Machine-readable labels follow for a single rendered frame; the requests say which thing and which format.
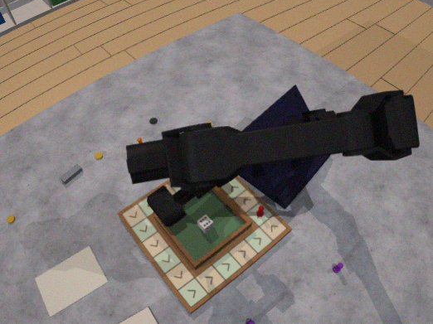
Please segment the red pawn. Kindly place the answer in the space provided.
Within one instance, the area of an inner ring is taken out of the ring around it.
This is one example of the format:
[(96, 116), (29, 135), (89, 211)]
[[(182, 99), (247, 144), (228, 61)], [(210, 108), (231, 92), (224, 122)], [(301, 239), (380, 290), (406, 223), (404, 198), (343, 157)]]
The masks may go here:
[(258, 215), (259, 217), (264, 215), (264, 206), (259, 206), (259, 210), (257, 211), (256, 215)]

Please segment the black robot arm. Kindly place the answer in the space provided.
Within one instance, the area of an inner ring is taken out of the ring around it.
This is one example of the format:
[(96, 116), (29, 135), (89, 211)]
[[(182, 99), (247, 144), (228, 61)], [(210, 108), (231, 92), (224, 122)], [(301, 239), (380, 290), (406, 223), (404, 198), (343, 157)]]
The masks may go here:
[(250, 132), (194, 124), (164, 131), (161, 140), (127, 145), (132, 182), (170, 178), (181, 191), (206, 191), (247, 166), (339, 153), (396, 161), (420, 146), (413, 95), (403, 89), (364, 95), (347, 112), (302, 115)]

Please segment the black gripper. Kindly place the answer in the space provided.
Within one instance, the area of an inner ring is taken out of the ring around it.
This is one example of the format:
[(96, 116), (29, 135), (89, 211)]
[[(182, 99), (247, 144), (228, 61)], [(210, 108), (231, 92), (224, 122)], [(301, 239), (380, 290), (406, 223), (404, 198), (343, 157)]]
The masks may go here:
[[(240, 171), (238, 171), (234, 175), (228, 177), (225, 180), (221, 180), (221, 183), (216, 184), (215, 186), (217, 186), (218, 188), (224, 186), (225, 184), (227, 184), (228, 182), (232, 181), (237, 176), (239, 176), (247, 167), (243, 167)], [(158, 216), (158, 218), (163, 222), (163, 224), (166, 227), (171, 227), (172, 225), (180, 221), (180, 219), (187, 216), (185, 210), (182, 208), (182, 206), (184, 206), (186, 202), (191, 200), (193, 197), (200, 199), (201, 197), (206, 195), (209, 191), (210, 190), (206, 190), (206, 191), (179, 190), (172, 195), (172, 193), (168, 190), (168, 188), (162, 185), (156, 191), (154, 191), (150, 196), (148, 196), (147, 202), (149, 206), (152, 208), (152, 210), (155, 212), (155, 214)]]

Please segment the white die with black pips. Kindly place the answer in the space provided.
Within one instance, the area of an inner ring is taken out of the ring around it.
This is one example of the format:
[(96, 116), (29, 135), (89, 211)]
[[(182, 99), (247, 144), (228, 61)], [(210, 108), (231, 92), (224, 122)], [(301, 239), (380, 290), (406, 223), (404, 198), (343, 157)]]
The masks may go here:
[(210, 230), (214, 225), (213, 222), (207, 215), (204, 215), (200, 220), (197, 221), (197, 226), (203, 231), (205, 234), (208, 230)]

